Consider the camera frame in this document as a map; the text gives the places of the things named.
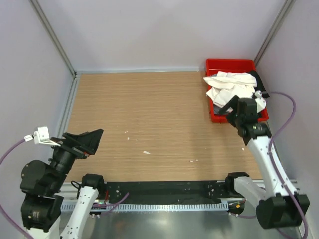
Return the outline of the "white t shirt red print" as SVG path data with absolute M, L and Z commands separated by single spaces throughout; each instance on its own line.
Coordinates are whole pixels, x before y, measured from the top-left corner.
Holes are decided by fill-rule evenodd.
M 203 78 L 211 89 L 206 92 L 218 107 L 225 106 L 234 96 L 252 98 L 257 80 L 249 73 L 231 73 L 218 71 L 216 75 Z

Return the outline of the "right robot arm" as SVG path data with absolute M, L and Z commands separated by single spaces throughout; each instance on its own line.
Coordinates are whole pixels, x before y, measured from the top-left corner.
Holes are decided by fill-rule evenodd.
M 307 195 L 298 193 L 286 175 L 274 149 L 274 138 L 269 128 L 258 121 L 256 100 L 233 96 L 220 109 L 220 113 L 229 108 L 232 111 L 226 116 L 227 121 L 237 129 L 254 156 L 264 187 L 260 188 L 247 173 L 229 173 L 225 179 L 225 193 L 230 197 L 240 194 L 248 200 L 264 229 L 305 226 L 309 199 Z

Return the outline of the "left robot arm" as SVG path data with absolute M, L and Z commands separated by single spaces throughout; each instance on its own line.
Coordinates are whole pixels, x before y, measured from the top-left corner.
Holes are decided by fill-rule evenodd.
M 25 193 L 22 221 L 34 239 L 82 238 L 94 201 L 106 193 L 103 176 L 86 174 L 82 178 L 75 208 L 62 232 L 59 225 L 64 198 L 59 193 L 74 162 L 95 155 L 103 132 L 98 129 L 79 135 L 64 133 L 62 138 L 50 137 L 46 126 L 38 127 L 34 132 L 35 144 L 53 149 L 50 163 L 33 160 L 21 173 L 20 189 Z

